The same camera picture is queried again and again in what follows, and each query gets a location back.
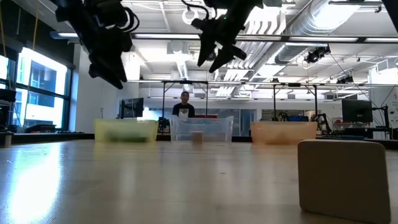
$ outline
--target orange bin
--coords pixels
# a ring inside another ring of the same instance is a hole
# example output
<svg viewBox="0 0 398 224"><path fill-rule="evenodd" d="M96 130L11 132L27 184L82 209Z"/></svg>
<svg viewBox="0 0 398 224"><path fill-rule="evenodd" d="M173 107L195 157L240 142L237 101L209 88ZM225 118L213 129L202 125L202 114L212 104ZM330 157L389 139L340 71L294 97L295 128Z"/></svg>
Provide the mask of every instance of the orange bin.
<svg viewBox="0 0 398 224"><path fill-rule="evenodd" d="M304 139L317 138L316 122L259 121L251 123L254 144L297 145Z"/></svg>

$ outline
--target black shirt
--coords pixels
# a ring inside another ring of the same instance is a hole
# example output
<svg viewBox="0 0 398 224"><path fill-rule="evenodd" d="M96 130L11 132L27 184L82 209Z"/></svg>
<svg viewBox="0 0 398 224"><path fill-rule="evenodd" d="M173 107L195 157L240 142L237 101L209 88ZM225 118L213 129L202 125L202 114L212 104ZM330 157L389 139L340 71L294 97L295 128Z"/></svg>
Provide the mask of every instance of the black shirt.
<svg viewBox="0 0 398 224"><path fill-rule="evenodd" d="M183 105L181 103L174 105L173 115L180 116L181 114L188 114L188 118L194 118L195 108L189 103L187 103L186 105Z"/></svg>

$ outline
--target transparent container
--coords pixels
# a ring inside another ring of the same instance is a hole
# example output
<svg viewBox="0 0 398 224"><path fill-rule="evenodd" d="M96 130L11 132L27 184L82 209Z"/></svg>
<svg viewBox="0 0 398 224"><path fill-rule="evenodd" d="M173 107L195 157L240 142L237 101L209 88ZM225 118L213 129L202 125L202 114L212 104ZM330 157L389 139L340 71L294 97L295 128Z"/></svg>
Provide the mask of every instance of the transparent container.
<svg viewBox="0 0 398 224"><path fill-rule="evenodd" d="M259 121L251 123L254 144L297 145L304 139L317 138L316 122Z"/></svg>
<svg viewBox="0 0 398 224"><path fill-rule="evenodd" d="M179 118L171 116L172 142L228 144L232 141L234 118Z"/></svg>
<svg viewBox="0 0 398 224"><path fill-rule="evenodd" d="M96 119L95 141L98 142L155 142L158 121L135 119Z"/></svg>

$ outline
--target yellow bin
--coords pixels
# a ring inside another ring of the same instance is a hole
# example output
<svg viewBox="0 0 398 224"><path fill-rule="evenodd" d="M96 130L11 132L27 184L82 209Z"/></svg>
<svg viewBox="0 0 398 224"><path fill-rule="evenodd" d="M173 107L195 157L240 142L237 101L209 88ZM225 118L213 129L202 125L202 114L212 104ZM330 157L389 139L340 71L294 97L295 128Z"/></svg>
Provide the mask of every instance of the yellow bin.
<svg viewBox="0 0 398 224"><path fill-rule="evenodd" d="M297 145L304 139L317 138L316 122L259 121L251 123L254 144Z"/></svg>
<svg viewBox="0 0 398 224"><path fill-rule="evenodd" d="M95 141L98 142L154 142L158 121L135 119L96 119Z"/></svg>

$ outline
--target desk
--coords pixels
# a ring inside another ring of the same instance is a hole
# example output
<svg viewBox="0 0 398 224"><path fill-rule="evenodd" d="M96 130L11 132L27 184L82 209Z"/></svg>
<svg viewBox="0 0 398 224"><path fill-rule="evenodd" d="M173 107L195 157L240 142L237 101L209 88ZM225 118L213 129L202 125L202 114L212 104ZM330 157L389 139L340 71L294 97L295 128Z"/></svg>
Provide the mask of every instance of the desk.
<svg viewBox="0 0 398 224"><path fill-rule="evenodd" d="M343 132L343 135L364 136L368 139L373 139L373 132L387 132L392 139L392 129L390 128L346 128Z"/></svg>
<svg viewBox="0 0 398 224"><path fill-rule="evenodd" d="M393 223L397 157L387 152ZM356 223L301 211L295 146L80 140L12 146L0 161L4 223Z"/></svg>

